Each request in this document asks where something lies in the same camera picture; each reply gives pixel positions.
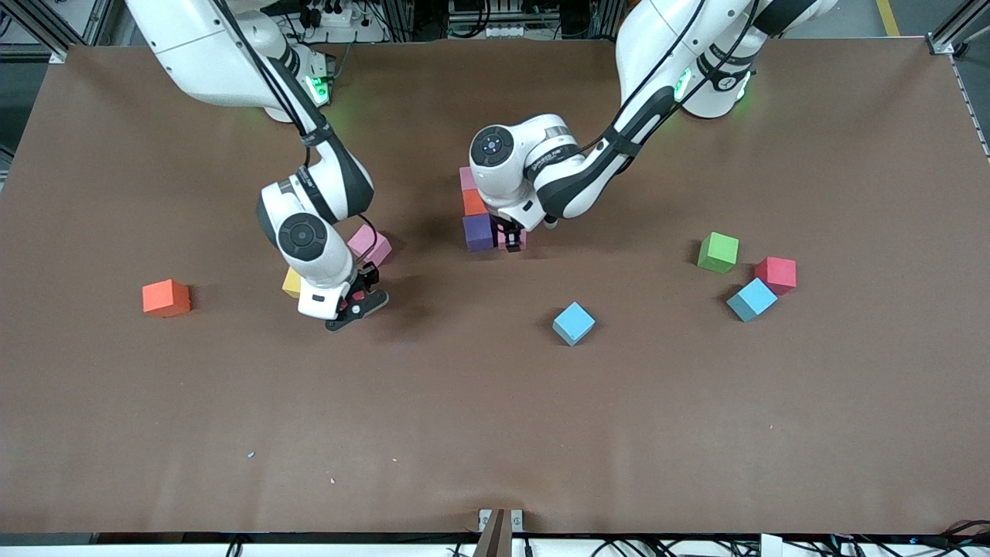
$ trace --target orange cube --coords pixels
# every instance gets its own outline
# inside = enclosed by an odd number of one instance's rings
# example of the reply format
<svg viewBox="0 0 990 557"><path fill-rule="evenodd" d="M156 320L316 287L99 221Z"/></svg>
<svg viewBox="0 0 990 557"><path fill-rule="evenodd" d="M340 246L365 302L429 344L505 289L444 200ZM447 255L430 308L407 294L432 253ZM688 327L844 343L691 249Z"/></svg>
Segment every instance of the orange cube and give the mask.
<svg viewBox="0 0 990 557"><path fill-rule="evenodd" d="M464 195L464 216L469 217L472 215L483 215L488 212L485 208L485 202L481 200L481 194L478 193L477 189L468 189L463 191Z"/></svg>
<svg viewBox="0 0 990 557"><path fill-rule="evenodd" d="M148 284L141 289L145 313L155 317L174 317L192 309L189 286L171 278Z"/></svg>

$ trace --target light blue cube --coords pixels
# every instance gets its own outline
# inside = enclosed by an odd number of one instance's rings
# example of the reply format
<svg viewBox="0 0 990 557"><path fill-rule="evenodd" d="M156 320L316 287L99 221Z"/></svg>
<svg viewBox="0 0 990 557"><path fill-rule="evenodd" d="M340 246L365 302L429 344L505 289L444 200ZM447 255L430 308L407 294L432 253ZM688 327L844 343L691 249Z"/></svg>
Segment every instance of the light blue cube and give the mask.
<svg viewBox="0 0 990 557"><path fill-rule="evenodd" d="M564 342L574 346L577 341L588 334L594 324L595 318L588 315L588 312L575 301L553 320L553 330L560 335Z"/></svg>
<svg viewBox="0 0 990 557"><path fill-rule="evenodd" d="M766 311L767 307L777 301L777 295L759 278L742 287L736 295L729 298L729 307L743 322L749 322L753 317Z"/></svg>

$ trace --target red cube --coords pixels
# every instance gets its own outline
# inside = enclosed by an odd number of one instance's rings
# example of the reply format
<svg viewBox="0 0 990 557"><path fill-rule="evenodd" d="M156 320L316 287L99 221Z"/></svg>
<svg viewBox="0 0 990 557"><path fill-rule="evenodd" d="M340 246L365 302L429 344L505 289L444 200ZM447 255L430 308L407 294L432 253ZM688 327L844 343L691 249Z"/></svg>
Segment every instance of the red cube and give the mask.
<svg viewBox="0 0 990 557"><path fill-rule="evenodd" d="M171 278L148 284L141 289L144 310L155 317L174 317L189 313L189 286Z"/></svg>
<svg viewBox="0 0 990 557"><path fill-rule="evenodd" d="M756 277L782 296L798 285L798 269L794 260L783 258L766 258L756 266Z"/></svg>

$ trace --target green cube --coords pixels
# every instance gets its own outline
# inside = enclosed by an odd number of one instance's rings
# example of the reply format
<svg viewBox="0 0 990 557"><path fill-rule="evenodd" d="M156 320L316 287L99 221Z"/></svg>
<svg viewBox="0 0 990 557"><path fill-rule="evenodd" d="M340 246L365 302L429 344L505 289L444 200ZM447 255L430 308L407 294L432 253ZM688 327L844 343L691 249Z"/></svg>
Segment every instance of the green cube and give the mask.
<svg viewBox="0 0 990 557"><path fill-rule="evenodd" d="M731 271L736 264L736 255L739 250L739 240L732 236L713 232L701 243L698 267L724 275Z"/></svg>

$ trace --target yellow cube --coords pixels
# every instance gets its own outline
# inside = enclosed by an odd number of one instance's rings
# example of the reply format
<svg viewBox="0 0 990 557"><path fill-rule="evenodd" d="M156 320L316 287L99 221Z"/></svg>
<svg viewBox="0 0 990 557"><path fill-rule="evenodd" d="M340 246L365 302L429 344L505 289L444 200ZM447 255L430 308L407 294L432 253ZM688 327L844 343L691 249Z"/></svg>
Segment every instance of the yellow cube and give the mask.
<svg viewBox="0 0 990 557"><path fill-rule="evenodd" d="M285 274L285 280L282 282L282 289L285 290L285 293L297 298L299 297L300 280L302 279L299 277L299 274L290 267L289 272Z"/></svg>

